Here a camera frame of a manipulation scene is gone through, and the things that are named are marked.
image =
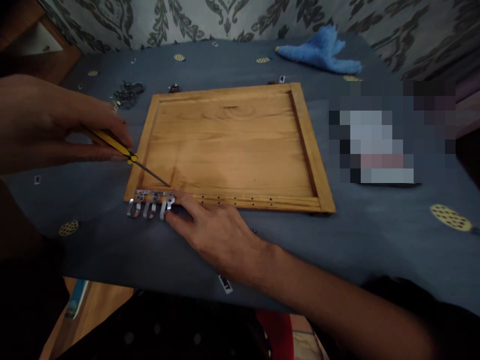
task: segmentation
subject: floor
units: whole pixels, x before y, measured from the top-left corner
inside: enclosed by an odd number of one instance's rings
[[[68,291],[72,293],[75,279],[65,278]],[[62,315],[43,349],[40,360],[56,359],[65,350],[102,323],[123,305],[134,293],[131,287],[89,282],[84,300],[75,319]],[[307,319],[290,315],[293,328],[295,360],[328,359]]]

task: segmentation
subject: table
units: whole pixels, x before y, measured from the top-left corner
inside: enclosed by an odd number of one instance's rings
[[[368,80],[377,80],[402,94],[402,84],[359,36],[345,34],[343,38],[347,45],[341,56],[363,63],[359,75],[365,80],[362,89],[368,88]],[[276,46],[305,40],[217,41],[218,47],[205,41],[86,55],[63,86],[107,101],[122,80],[144,83],[146,91],[136,106],[119,111],[138,144],[152,95],[168,92],[173,83],[182,91],[194,91],[264,85],[278,82],[281,75],[286,82],[300,82],[337,213],[321,218],[241,211],[248,225],[262,238],[353,283],[384,274],[408,278],[440,300],[480,315],[479,238],[447,227],[429,210],[433,204],[445,204],[480,224],[480,194],[474,183],[454,155],[448,159],[437,156],[444,168],[430,168],[425,172],[428,178],[415,188],[342,181],[338,155],[329,140],[328,111],[339,107],[339,95],[346,89],[358,92],[360,82],[347,82],[341,75],[289,62],[274,53]],[[186,60],[175,61],[175,54]],[[270,62],[256,63],[268,56]],[[91,70],[99,75],[88,76]],[[5,181],[46,236],[54,237],[70,220],[80,222],[79,230],[61,241],[66,276],[288,310],[237,283],[232,284],[233,292],[226,294],[218,274],[166,223],[127,218],[123,195],[130,170],[126,163],[75,163],[9,175]],[[34,185],[35,175],[41,175],[40,185]]]

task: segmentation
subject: screwdriver shaft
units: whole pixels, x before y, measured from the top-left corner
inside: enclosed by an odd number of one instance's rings
[[[163,181],[160,177],[158,177],[157,175],[155,175],[153,172],[151,172],[148,168],[146,168],[145,166],[143,166],[141,163],[139,163],[138,161],[135,161],[134,162],[135,164],[137,164],[139,167],[141,167],[143,170],[145,170],[147,173],[149,173],[150,175],[152,175],[155,179],[157,179],[158,181],[162,182],[164,185],[170,187],[170,185]]]

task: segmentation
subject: yellow screwdriver handle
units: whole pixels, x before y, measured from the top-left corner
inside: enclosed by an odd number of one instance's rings
[[[111,137],[109,134],[107,134],[103,130],[96,130],[96,129],[89,129],[92,133],[94,133],[96,136],[98,136],[100,139],[102,139],[104,142],[106,142],[108,145],[110,145],[112,148],[116,149],[129,159],[127,160],[128,164],[133,164],[134,162],[138,161],[139,157],[136,154],[132,154],[132,152],[122,145],[120,142],[115,140],[113,137]]]

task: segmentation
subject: wall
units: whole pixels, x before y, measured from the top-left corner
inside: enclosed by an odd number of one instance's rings
[[[422,80],[478,48],[477,0],[38,0],[84,53],[211,39],[356,32],[401,79]]]

